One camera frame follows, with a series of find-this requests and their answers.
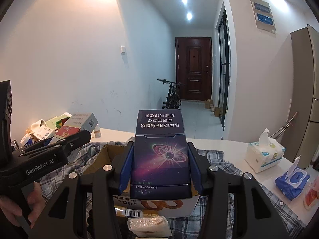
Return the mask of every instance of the silver bolt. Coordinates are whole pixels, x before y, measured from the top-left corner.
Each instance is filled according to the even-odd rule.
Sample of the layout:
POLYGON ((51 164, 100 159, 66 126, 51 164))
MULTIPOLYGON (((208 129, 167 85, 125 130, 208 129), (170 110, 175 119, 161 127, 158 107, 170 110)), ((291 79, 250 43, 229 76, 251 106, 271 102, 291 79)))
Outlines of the silver bolt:
POLYGON ((246 172, 245 174, 244 174, 244 178, 246 178, 247 180, 250 180, 250 179, 252 179, 252 175, 249 173, 249 172, 246 172))
POLYGON ((218 171, 218 167, 216 165, 211 165, 209 167, 209 170, 211 170, 212 172, 216 172, 216 171, 218 171))
POLYGON ((110 164, 104 165, 104 166, 103 166, 103 170, 105 170, 105 171, 110 171, 110 170, 112 170, 112 165, 110 165, 110 164))
POLYGON ((69 178, 70 178, 70 179, 74 179, 76 176, 77 176, 77 173, 76 173, 76 172, 71 172, 71 173, 69 174, 69 178))

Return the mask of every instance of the finger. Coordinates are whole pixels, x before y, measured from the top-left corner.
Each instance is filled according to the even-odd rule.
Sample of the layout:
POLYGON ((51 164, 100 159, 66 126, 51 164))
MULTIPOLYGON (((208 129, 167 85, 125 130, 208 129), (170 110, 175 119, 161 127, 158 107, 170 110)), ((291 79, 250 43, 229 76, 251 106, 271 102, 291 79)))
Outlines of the finger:
POLYGON ((6 209, 15 216, 22 216, 22 210, 18 204, 6 196, 0 195, 0 207, 6 209))
POLYGON ((28 195, 27 202, 32 205, 42 200, 42 188, 39 183, 34 182, 34 190, 28 195))
POLYGON ((36 220, 39 218, 42 210, 45 207, 45 201, 43 200, 43 202, 37 203, 33 205, 33 210, 31 211, 31 213, 28 216, 28 220, 30 221, 30 223, 35 223, 36 220))
POLYGON ((20 224, 18 223, 18 221, 16 221, 14 215, 13 215, 9 210, 7 210, 7 209, 5 209, 5 208, 3 208, 3 207, 1 207, 1 209, 2 209, 3 214, 5 215, 5 217, 7 218, 7 220, 8 220, 11 224, 13 224, 13 225, 15 225, 15 226, 17 226, 17 227, 20 226, 20 224))

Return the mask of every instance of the black device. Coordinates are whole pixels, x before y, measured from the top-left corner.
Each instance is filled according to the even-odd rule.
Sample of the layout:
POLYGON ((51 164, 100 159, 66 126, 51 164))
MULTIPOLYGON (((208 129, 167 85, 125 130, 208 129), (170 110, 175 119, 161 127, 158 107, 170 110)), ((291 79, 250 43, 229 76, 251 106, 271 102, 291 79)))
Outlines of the black device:
POLYGON ((0 82, 0 194, 8 196, 21 207, 23 215, 16 219, 29 233, 28 215, 31 210, 26 197, 33 190, 33 182, 67 164, 71 151, 90 142, 91 134, 83 130, 52 145, 44 146, 47 143, 44 139, 12 151, 11 104, 10 81, 0 82))
POLYGON ((178 109, 181 106, 181 99, 179 97, 179 86, 186 86, 182 83, 176 83, 167 81, 166 79, 157 79, 163 84, 169 83, 169 91, 168 96, 166 97, 167 100, 163 102, 164 106, 162 109, 178 109))
MULTIPOLYGON (((233 238, 288 239, 281 217, 259 183, 249 173, 231 175, 210 165, 188 143, 191 177, 195 189, 208 196, 198 238, 224 239, 227 226, 228 193, 235 198, 233 238)), ((29 239, 87 238, 86 194, 92 192, 91 235, 95 239, 122 238, 116 220, 113 195, 120 195, 128 183, 134 143, 117 155, 112 165, 94 174, 71 173, 59 186, 31 231, 29 239)))

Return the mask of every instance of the plaid shirt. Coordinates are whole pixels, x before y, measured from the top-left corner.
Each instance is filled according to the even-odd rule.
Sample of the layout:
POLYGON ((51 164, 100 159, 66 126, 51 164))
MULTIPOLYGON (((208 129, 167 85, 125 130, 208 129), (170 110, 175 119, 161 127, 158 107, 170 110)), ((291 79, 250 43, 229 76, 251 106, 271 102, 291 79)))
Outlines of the plaid shirt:
MULTIPOLYGON (((59 185, 71 172, 76 172, 79 175, 82 175, 84 171, 95 161, 100 150, 106 144, 113 145, 126 145, 124 142, 95 142, 88 143, 84 145, 76 159, 71 165, 65 165, 49 174, 44 176, 41 181, 41 187, 43 190, 43 196, 49 200, 54 192, 57 190, 59 185)), ((224 170, 229 174, 241 175, 242 172, 237 169, 233 164, 224 160, 223 151, 215 150, 198 150, 200 155, 206 156, 210 164, 217 165, 220 169, 224 170)), ((265 186, 261 185, 262 189, 266 195, 270 198, 270 201, 274 205, 275 209, 280 214, 283 223, 290 235, 291 238, 296 238, 299 233, 306 227, 306 225, 298 220, 298 216, 286 205, 280 205, 281 200, 269 191, 265 186)), ((170 228, 172 231, 172 239, 191 239, 197 238, 200 227, 202 225, 205 208, 207 204, 207 197, 200 197, 195 210, 193 211, 190 217, 184 218, 167 218, 170 228)), ((87 196, 87 216, 89 210, 92 209, 92 196, 87 196)), ((232 231, 234 226, 234 196, 233 194, 228 195, 228 218, 227 218, 227 229, 226 229, 226 238, 232 238, 232 231)), ((135 236, 132 233, 129 233, 129 238, 134 238, 135 236)))

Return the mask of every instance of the brown door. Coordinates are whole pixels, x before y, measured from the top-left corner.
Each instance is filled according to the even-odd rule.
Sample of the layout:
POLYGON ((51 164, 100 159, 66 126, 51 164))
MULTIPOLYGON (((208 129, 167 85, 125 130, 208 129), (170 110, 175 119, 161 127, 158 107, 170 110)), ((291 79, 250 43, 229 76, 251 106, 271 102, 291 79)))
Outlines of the brown door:
POLYGON ((212 39, 210 37, 176 37, 176 81, 180 97, 203 101, 212 96, 212 39))

